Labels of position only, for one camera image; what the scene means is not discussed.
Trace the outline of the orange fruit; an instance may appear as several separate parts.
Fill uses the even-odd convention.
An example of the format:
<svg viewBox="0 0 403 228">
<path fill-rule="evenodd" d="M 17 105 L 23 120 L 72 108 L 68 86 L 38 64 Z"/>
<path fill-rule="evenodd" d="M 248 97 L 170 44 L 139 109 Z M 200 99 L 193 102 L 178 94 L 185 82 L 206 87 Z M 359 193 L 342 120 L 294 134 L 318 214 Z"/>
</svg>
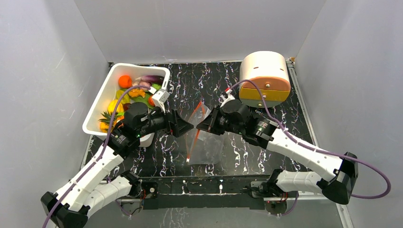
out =
<svg viewBox="0 0 403 228">
<path fill-rule="evenodd" d="M 128 89 L 132 86 L 132 79 L 129 75 L 122 75 L 118 79 L 118 84 L 121 88 Z"/>
</svg>

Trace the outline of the white plastic bin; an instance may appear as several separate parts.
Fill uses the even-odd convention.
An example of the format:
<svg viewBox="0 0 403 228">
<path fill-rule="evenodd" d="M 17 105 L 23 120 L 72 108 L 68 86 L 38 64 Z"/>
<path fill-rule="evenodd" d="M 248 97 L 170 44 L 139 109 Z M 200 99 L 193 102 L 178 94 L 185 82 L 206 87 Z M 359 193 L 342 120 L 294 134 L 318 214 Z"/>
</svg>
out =
<svg viewBox="0 0 403 228">
<path fill-rule="evenodd" d="M 102 113 L 106 111 L 109 103 L 116 98 L 115 93 L 118 90 L 118 79 L 122 75 L 129 75 L 132 79 L 146 75 L 163 76 L 162 87 L 165 86 L 167 88 L 171 72 L 165 67 L 158 66 L 145 67 L 127 63 L 113 65 L 84 120 L 82 129 L 85 133 L 95 135 L 101 140 L 106 139 L 106 133 L 101 132 L 99 129 L 98 120 L 102 117 Z"/>
</svg>

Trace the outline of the orange maple leaf toy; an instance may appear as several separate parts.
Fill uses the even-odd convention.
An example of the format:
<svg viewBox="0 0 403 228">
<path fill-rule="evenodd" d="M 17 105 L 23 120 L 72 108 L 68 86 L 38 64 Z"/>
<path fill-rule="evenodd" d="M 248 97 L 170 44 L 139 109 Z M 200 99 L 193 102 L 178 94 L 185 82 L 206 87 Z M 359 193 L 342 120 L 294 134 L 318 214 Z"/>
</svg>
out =
<svg viewBox="0 0 403 228">
<path fill-rule="evenodd" d="M 142 97 L 145 98 L 145 91 L 143 89 L 135 88 L 128 92 L 131 98 Z"/>
</svg>

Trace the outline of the purple eggplant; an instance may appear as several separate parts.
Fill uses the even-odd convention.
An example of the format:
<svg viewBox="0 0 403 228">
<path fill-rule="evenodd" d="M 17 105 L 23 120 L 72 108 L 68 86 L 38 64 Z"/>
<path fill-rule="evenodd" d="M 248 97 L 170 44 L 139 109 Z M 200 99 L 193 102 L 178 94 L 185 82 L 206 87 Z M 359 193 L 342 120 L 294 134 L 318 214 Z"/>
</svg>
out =
<svg viewBox="0 0 403 228">
<path fill-rule="evenodd" d="M 144 81 L 148 82 L 151 84 L 159 84 L 162 85 L 164 81 L 163 76 L 157 76 L 157 75 L 146 75 L 146 76 L 141 76 L 136 79 L 137 81 Z"/>
</svg>

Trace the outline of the clear zip bag orange zipper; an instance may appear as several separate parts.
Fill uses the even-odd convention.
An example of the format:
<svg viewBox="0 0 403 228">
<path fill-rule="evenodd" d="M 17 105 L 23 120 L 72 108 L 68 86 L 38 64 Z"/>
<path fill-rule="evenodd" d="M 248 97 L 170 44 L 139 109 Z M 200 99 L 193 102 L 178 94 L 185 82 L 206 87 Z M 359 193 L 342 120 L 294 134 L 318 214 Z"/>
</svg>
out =
<svg viewBox="0 0 403 228">
<path fill-rule="evenodd" d="M 210 112 L 210 109 L 200 101 L 188 122 L 197 126 Z M 223 135 L 215 135 L 197 128 L 191 129 L 185 135 L 187 163 L 189 165 L 219 163 L 222 156 L 223 141 Z"/>
</svg>

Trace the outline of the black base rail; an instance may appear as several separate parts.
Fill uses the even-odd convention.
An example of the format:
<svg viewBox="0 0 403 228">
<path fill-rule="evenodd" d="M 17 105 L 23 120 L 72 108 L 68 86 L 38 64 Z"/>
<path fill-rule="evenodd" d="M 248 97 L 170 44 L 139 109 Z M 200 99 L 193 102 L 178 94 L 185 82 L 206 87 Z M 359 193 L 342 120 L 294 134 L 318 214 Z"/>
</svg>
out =
<svg viewBox="0 0 403 228">
<path fill-rule="evenodd" d="M 249 208 L 284 202 L 289 194 L 274 186 L 268 175 L 144 177 L 137 197 L 123 197 L 124 205 L 143 209 Z"/>
</svg>

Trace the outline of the toy pineapple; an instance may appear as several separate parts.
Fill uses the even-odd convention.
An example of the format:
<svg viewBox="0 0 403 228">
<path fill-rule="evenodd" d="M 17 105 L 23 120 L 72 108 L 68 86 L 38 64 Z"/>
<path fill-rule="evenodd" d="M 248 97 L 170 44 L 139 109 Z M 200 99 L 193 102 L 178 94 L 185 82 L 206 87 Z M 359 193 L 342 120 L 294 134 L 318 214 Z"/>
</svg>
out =
<svg viewBox="0 0 403 228">
<path fill-rule="evenodd" d="M 115 126 L 115 124 L 124 119 L 124 112 L 119 112 L 115 115 L 114 117 L 114 122 L 113 122 L 113 127 Z M 99 121 L 99 129 L 101 130 L 101 132 L 103 133 L 107 133 L 108 129 L 109 129 L 109 123 L 111 120 L 111 114 L 107 111 L 102 113 L 102 118 L 100 118 Z"/>
</svg>

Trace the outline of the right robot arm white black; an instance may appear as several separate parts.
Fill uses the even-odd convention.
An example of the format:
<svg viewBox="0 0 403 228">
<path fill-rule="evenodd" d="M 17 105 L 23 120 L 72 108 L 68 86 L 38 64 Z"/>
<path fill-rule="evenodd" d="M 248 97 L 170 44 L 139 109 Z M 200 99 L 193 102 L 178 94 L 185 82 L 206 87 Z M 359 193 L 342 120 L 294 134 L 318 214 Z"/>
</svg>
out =
<svg viewBox="0 0 403 228">
<path fill-rule="evenodd" d="M 357 178 L 354 154 L 347 152 L 344 158 L 322 154 L 312 144 L 286 135 L 277 123 L 251 112 L 239 100 L 214 107 L 196 128 L 216 135 L 239 134 L 251 145 L 280 153 L 310 169 L 309 172 L 274 171 L 266 185 L 274 197 L 304 191 L 322 194 L 342 205 L 350 201 Z"/>
</svg>

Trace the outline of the red onion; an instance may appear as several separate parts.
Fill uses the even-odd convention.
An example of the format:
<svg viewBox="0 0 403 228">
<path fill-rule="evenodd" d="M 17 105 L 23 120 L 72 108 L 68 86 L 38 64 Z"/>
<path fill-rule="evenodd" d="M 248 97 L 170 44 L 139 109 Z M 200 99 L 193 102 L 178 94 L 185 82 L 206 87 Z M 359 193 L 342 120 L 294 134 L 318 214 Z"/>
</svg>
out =
<svg viewBox="0 0 403 228">
<path fill-rule="evenodd" d="M 145 92 L 148 92 L 149 89 L 152 87 L 151 83 L 145 81 L 140 81 L 139 85 L 142 86 L 141 89 L 144 90 Z"/>
</svg>

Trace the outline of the yellow bell pepper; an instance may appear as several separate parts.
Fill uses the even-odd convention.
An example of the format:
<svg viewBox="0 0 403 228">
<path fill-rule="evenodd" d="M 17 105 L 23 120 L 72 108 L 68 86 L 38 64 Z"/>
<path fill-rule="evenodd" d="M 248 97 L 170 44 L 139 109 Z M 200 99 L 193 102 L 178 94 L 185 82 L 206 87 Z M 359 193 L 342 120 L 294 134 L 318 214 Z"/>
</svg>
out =
<svg viewBox="0 0 403 228">
<path fill-rule="evenodd" d="M 110 102 L 110 104 L 108 105 L 108 107 L 107 107 L 107 112 L 108 112 L 109 114 L 112 114 L 113 111 L 116 111 L 116 113 L 122 113 L 122 112 L 124 112 L 124 106 L 123 106 L 123 104 L 122 104 L 121 102 L 118 102 L 117 99 L 112 100 L 112 101 Z"/>
</svg>

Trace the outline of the green vegetable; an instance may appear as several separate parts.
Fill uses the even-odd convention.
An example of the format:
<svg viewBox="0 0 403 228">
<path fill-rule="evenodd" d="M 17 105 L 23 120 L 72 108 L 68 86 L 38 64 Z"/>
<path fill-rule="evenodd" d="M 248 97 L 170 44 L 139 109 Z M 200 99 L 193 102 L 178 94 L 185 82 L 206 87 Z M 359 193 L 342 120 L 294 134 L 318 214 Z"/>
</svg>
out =
<svg viewBox="0 0 403 228">
<path fill-rule="evenodd" d="M 160 90 L 160 89 L 162 88 L 162 85 L 153 83 L 153 84 L 152 84 L 152 87 L 153 87 L 155 90 L 158 91 L 158 90 Z"/>
</svg>

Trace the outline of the red tomato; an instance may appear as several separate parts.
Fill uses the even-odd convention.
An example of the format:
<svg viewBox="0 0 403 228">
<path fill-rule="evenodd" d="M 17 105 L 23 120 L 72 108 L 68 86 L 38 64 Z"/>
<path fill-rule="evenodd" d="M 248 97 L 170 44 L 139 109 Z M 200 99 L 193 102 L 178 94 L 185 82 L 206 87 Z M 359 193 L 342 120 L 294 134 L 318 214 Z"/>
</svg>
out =
<svg viewBox="0 0 403 228">
<path fill-rule="evenodd" d="M 150 106 L 153 106 L 153 107 L 155 106 L 155 103 L 154 103 L 152 97 L 149 97 L 149 98 L 148 98 L 148 104 L 149 104 Z"/>
</svg>

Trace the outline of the round drawer cabinet cream orange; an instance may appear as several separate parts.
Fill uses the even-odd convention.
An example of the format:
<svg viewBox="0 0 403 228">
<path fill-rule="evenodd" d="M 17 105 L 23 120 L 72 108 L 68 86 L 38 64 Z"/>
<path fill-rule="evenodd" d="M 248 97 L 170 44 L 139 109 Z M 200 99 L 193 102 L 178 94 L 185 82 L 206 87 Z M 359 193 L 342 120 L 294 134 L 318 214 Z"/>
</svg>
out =
<svg viewBox="0 0 403 228">
<path fill-rule="evenodd" d="M 285 58 L 273 51 L 256 51 L 247 55 L 240 66 L 239 99 L 255 108 L 274 107 L 284 102 L 291 91 Z"/>
</svg>

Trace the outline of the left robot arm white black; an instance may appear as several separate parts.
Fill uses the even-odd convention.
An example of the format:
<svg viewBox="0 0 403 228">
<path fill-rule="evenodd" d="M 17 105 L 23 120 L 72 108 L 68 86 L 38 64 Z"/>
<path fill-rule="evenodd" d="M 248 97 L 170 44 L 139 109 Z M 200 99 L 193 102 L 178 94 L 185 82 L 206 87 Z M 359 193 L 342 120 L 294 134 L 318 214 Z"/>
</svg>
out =
<svg viewBox="0 0 403 228">
<path fill-rule="evenodd" d="M 91 161 L 63 187 L 41 197 L 47 215 L 43 227 L 52 221 L 59 228 L 82 228 L 95 212 L 110 202 L 124 196 L 139 197 L 144 192 L 142 180 L 130 171 L 105 185 L 100 182 L 139 147 L 143 136 L 164 131 L 181 137 L 191 129 L 193 125 L 174 109 L 164 112 L 156 107 L 150 111 L 143 103 L 132 103 Z"/>
</svg>

